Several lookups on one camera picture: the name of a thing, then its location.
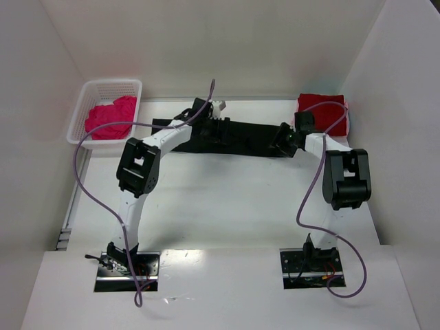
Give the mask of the black t shirt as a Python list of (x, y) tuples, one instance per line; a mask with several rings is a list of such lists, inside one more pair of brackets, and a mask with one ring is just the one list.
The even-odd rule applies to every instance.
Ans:
[(270, 147), (278, 126), (230, 121), (226, 144), (203, 142), (191, 137), (175, 147), (174, 152), (198, 154), (244, 155), (252, 157), (283, 157)]

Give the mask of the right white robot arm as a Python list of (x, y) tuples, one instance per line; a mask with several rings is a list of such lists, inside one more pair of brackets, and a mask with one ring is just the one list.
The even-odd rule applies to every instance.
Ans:
[(364, 260), (353, 244), (336, 232), (316, 225), (302, 223), (300, 218), (318, 179), (322, 180), (322, 196), (333, 210), (358, 209), (372, 195), (369, 156), (361, 148), (349, 148), (315, 128), (314, 115), (310, 111), (295, 114), (294, 126), (283, 122), (272, 140), (271, 146), (288, 157), (298, 149), (315, 155), (320, 162), (296, 213), (296, 224), (302, 228), (324, 232), (347, 244), (359, 258), (366, 271)]

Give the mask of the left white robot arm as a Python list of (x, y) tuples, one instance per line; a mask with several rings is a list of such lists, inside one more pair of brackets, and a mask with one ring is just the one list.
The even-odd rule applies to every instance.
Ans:
[(107, 245), (112, 262), (126, 269), (136, 264), (142, 210), (158, 183), (161, 159), (193, 138), (223, 142), (230, 123), (228, 118), (221, 118), (225, 108), (224, 101), (195, 98), (191, 108), (175, 116), (163, 129), (140, 140), (126, 141), (116, 173), (121, 190), (118, 216), (122, 223)]

